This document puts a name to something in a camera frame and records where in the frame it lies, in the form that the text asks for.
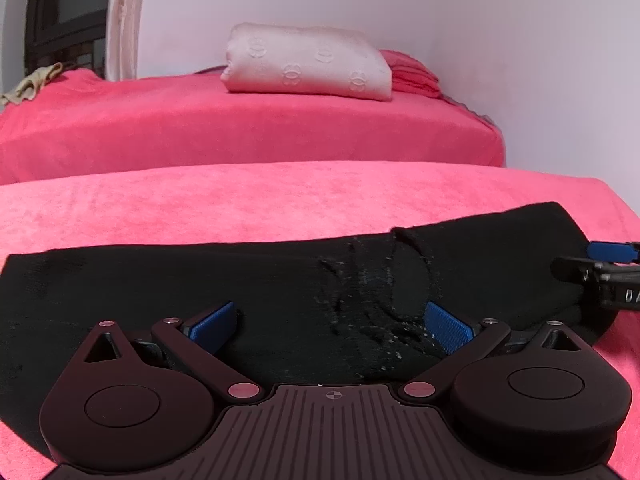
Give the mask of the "black pants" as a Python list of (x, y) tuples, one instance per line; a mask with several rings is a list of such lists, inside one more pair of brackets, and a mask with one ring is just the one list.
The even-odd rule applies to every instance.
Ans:
[(40, 405), (91, 327), (146, 330), (233, 302), (221, 361), (256, 382), (403, 382), (444, 355), (436, 304), (529, 333), (558, 320), (596, 342), (615, 312), (556, 280), (585, 234), (556, 203), (368, 234), (281, 243), (96, 246), (13, 255), (1, 272), (1, 417), (43, 448)]

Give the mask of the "folded pink blanket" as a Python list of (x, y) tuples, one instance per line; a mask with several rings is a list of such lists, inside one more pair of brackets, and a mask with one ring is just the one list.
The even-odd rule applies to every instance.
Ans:
[(440, 99), (442, 89), (438, 77), (412, 56), (394, 50), (381, 50), (392, 71), (392, 90)]

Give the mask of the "far bed with pink cover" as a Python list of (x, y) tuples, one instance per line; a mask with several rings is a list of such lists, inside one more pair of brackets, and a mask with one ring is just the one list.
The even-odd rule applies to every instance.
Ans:
[(217, 73), (111, 82), (70, 70), (1, 115), (5, 184), (310, 160), (500, 167), (506, 147), (494, 125), (444, 100), (231, 93)]

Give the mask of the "beige cloth on far bed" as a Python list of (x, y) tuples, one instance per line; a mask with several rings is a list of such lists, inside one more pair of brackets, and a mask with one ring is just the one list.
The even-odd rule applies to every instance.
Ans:
[(62, 63), (38, 67), (31, 74), (21, 80), (17, 86), (9, 92), (2, 93), (1, 105), (20, 105), (24, 101), (32, 101), (44, 86), (50, 84), (57, 76), (63, 73)]

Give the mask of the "pale pink curtain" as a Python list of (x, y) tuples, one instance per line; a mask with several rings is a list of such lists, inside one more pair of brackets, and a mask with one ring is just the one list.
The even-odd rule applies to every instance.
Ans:
[(137, 78), (143, 0), (108, 0), (105, 26), (105, 78)]

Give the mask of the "cream embossed pillow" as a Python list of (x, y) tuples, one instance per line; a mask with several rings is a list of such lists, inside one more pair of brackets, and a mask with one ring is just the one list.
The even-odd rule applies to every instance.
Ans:
[(390, 66), (361, 32), (243, 23), (230, 32), (226, 60), (230, 92), (392, 98)]

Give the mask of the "dark window frame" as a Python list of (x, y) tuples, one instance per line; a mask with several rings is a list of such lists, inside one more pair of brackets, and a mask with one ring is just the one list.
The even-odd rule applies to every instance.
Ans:
[(25, 72), (60, 62), (104, 75), (108, 0), (28, 0)]

